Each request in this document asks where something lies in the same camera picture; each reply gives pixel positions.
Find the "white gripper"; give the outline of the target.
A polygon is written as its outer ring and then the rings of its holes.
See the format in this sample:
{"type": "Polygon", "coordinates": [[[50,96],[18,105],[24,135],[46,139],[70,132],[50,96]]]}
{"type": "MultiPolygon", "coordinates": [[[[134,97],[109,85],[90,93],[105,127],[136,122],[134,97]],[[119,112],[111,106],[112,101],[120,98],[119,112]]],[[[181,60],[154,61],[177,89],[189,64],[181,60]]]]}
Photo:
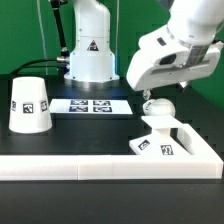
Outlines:
{"type": "Polygon", "coordinates": [[[146,51],[139,49],[133,56],[126,75],[134,91],[143,91],[143,98],[149,100],[151,90],[179,83],[183,93],[190,81],[209,77],[218,65],[223,44],[212,44],[199,64],[177,63],[182,51],[171,52],[153,62],[146,51]]]}

